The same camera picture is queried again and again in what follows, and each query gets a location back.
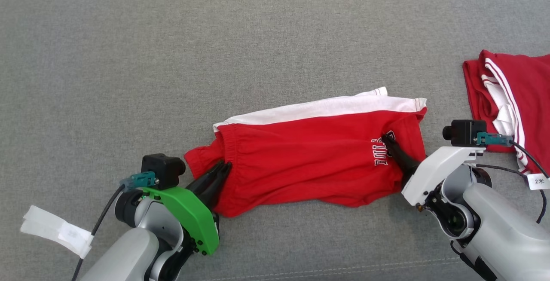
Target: label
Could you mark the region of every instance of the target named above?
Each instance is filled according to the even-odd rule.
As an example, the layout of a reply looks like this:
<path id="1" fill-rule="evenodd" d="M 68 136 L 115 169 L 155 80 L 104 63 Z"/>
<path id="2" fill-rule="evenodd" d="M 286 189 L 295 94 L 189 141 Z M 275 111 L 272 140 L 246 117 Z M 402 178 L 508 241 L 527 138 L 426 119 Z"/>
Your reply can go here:
<path id="1" fill-rule="evenodd" d="M 395 133 L 393 131 L 389 131 L 386 134 L 388 137 L 395 140 Z M 373 142 L 373 158 L 375 160 L 375 166 L 378 165 L 388 165 L 387 157 L 391 157 L 388 152 L 388 148 L 385 146 L 384 142 L 382 141 L 382 138 L 379 137 L 377 139 L 371 140 Z"/>
<path id="2" fill-rule="evenodd" d="M 550 181 L 543 174 L 527 175 L 529 189 L 550 189 Z"/>
<path id="3" fill-rule="evenodd" d="M 68 248 L 80 258 L 86 257 L 94 238 L 88 230 L 32 205 L 23 217 L 21 232 L 55 241 Z"/>

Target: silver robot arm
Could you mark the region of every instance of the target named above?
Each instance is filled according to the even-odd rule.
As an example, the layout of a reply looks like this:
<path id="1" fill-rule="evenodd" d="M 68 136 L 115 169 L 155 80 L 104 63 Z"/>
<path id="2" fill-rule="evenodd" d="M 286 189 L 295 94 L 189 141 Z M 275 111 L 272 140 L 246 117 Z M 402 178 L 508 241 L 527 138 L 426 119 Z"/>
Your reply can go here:
<path id="1" fill-rule="evenodd" d="M 465 147 L 441 147 L 421 163 L 394 138 L 383 136 L 404 173 L 401 193 L 419 211 L 436 217 L 453 250 L 483 279 L 550 280 L 550 233 L 494 191 L 483 169 L 466 163 L 485 150 L 474 144 L 472 132 L 464 128 L 459 134 L 470 140 Z"/>
<path id="2" fill-rule="evenodd" d="M 121 196 L 116 203 L 117 208 L 126 208 L 122 218 L 135 228 L 120 237 L 82 281 L 160 281 L 167 259 L 176 252 L 185 252 L 181 247 L 184 231 L 173 214 L 162 203 L 149 197 L 141 199 L 139 192 L 136 195 L 139 202 L 135 202 L 134 209 L 128 209 L 132 207 L 131 197 Z"/>
<path id="3" fill-rule="evenodd" d="M 481 224 L 470 242 L 453 240 L 462 260 L 487 280 L 550 280 L 550 234 L 542 226 L 487 185 L 471 185 L 464 200 Z"/>

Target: connector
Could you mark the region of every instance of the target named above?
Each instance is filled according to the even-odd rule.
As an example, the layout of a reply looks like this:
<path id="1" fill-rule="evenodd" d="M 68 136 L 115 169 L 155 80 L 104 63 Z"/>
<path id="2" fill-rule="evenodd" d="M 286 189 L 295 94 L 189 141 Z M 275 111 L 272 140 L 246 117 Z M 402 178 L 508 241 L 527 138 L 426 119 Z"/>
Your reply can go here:
<path id="1" fill-rule="evenodd" d="M 480 132 L 487 132 L 487 123 L 483 120 L 453 120 L 450 126 L 443 128 L 443 138 L 450 140 L 454 147 L 476 147 Z"/>
<path id="2" fill-rule="evenodd" d="M 497 144 L 499 146 L 511 147 L 512 136 L 506 136 L 502 134 L 490 134 L 486 132 L 477 133 L 477 137 L 474 138 L 474 142 L 479 146 L 487 146 L 488 144 Z"/>
<path id="3" fill-rule="evenodd" d="M 170 189 L 179 184 L 179 176 L 185 173 L 185 164 L 180 158 L 162 153 L 149 154 L 141 160 L 141 172 L 152 171 L 159 183 L 154 189 Z"/>
<path id="4" fill-rule="evenodd" d="M 138 187 L 152 187 L 159 184 L 159 180 L 155 177 L 152 171 L 131 175 L 128 178 L 122 179 L 119 185 L 124 185 L 123 192 L 137 189 Z"/>

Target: white stripe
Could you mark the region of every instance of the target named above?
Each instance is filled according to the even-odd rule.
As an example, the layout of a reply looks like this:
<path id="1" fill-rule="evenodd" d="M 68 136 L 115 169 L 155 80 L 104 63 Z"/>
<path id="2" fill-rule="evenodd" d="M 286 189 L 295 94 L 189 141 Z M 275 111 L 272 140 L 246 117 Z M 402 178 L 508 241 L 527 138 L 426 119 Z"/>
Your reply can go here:
<path id="1" fill-rule="evenodd" d="M 362 96 L 362 95 L 382 95 L 382 96 L 387 96 L 387 95 L 388 95 L 388 90 L 387 90 L 385 87 L 379 87 L 379 88 L 374 89 L 374 90 L 372 90 L 372 91 L 362 92 L 362 93 L 359 93 L 359 94 L 354 95 L 354 96 Z M 338 96 L 338 97 L 332 97 L 332 98 L 341 98 L 341 97 L 350 97 L 350 96 Z"/>
<path id="2" fill-rule="evenodd" d="M 496 79 L 495 77 L 489 77 L 487 75 L 481 75 L 481 80 L 489 80 L 492 83 L 498 83 L 498 79 Z"/>
<path id="3" fill-rule="evenodd" d="M 508 99 L 508 102 L 512 105 L 512 109 L 514 111 L 514 114 L 516 116 L 516 122 L 517 126 L 515 129 L 515 140 L 517 143 L 525 148 L 525 132 L 523 130 L 523 124 L 521 123 L 521 115 L 519 112 L 519 107 L 517 106 L 517 103 L 514 98 L 514 94 L 512 93 L 512 90 L 510 88 L 510 85 L 504 75 L 504 73 L 501 71 L 501 69 L 493 62 L 490 58 L 485 58 L 485 67 L 488 68 L 495 78 L 498 80 L 498 83 L 503 87 L 504 92 L 506 94 L 506 97 Z M 523 166 L 527 166 L 529 160 L 528 157 L 523 154 L 518 148 L 515 148 L 517 151 L 517 160 L 518 163 L 521 162 Z"/>
<path id="4" fill-rule="evenodd" d="M 481 79 L 498 108 L 498 115 L 497 118 L 493 120 L 493 126 L 495 126 L 497 132 L 500 134 L 513 135 L 516 126 L 515 114 L 511 110 L 511 105 L 507 100 L 506 93 L 494 77 L 482 75 Z"/>
<path id="5" fill-rule="evenodd" d="M 414 113 L 424 107 L 426 107 L 425 98 L 399 98 L 361 93 L 356 96 L 322 99 L 234 116 L 224 122 L 214 124 L 214 132 L 218 132 L 218 126 L 220 125 L 235 123 L 265 125 L 322 116 L 370 113 L 380 110 Z"/>

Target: robotic arm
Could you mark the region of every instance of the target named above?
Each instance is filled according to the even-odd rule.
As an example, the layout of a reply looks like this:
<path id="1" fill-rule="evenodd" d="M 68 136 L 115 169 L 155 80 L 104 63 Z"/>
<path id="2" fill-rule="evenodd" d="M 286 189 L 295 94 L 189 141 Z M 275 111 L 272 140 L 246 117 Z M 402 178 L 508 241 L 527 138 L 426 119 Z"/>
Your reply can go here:
<path id="1" fill-rule="evenodd" d="M 465 163 L 483 155 L 485 144 L 476 142 L 485 123 L 456 120 L 445 132 L 455 147 L 441 147 L 421 163 L 383 137 L 403 170 L 403 196 L 437 218 L 451 248 L 483 279 L 550 280 L 550 233 L 494 191 L 483 169 Z"/>
<path id="2" fill-rule="evenodd" d="M 550 280 L 550 233 L 494 191 L 487 172 L 466 162 L 482 156 L 487 144 L 506 144 L 506 138 L 487 134 L 485 122 L 473 120 L 453 121 L 444 137 L 453 146 L 422 162 L 408 156 L 394 137 L 382 137 L 403 170 L 405 199 L 436 217 L 451 248 L 486 281 Z M 177 186 L 185 171 L 181 159 L 144 156 L 141 173 L 121 181 L 117 191 L 124 189 L 116 218 L 132 229 L 82 281 L 175 281 L 193 253 L 214 253 L 220 219 L 212 208 L 230 170 L 231 163 L 220 161 L 183 189 Z"/>
<path id="3" fill-rule="evenodd" d="M 212 213 L 231 163 L 220 161 L 185 189 L 177 187 L 185 171 L 179 158 L 144 156 L 142 173 L 154 173 L 150 187 L 144 175 L 126 185 L 115 206 L 116 218 L 132 227 L 83 276 L 82 281 L 174 281 L 193 253 L 211 255 L 219 238 L 219 217 Z"/>

